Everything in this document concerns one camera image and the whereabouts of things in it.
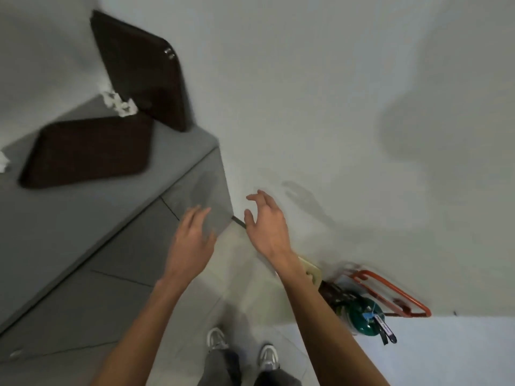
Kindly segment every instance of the foot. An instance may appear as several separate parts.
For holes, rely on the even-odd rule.
[[[225,335],[219,328],[213,328],[208,332],[208,347],[212,350],[226,350],[229,345],[226,342]]]
[[[257,364],[261,371],[273,371],[279,369],[279,355],[272,344],[266,344],[261,348]]]

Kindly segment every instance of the cabinet door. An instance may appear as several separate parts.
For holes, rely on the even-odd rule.
[[[211,207],[204,221],[204,232],[214,230],[217,235],[223,232],[231,223],[233,211],[220,149],[206,155],[161,197],[179,218],[188,207],[197,204]]]
[[[0,384],[9,386],[87,386],[115,344],[0,363]]]
[[[0,361],[118,341],[151,288],[81,269],[0,337]]]
[[[154,285],[163,274],[178,225],[175,215],[158,199],[103,246],[85,267]]]

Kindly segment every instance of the white floor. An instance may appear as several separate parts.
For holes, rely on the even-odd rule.
[[[253,384],[266,342],[277,348],[282,369],[304,386],[318,385],[281,282],[234,222],[177,304],[147,385],[196,385],[207,353],[205,336],[213,326],[222,327],[240,355],[244,385]]]

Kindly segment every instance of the wall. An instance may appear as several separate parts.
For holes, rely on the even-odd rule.
[[[513,0],[101,0],[177,50],[237,217],[435,314],[515,314]]]
[[[106,74],[97,0],[0,0],[0,148],[87,101]]]

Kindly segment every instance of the person's right hand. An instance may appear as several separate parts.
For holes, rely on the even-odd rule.
[[[245,210],[245,225],[252,245],[278,273],[298,269],[301,265],[290,245],[286,219],[274,198],[258,190],[257,194],[248,195],[247,199],[257,204],[257,221],[254,221],[250,210]]]

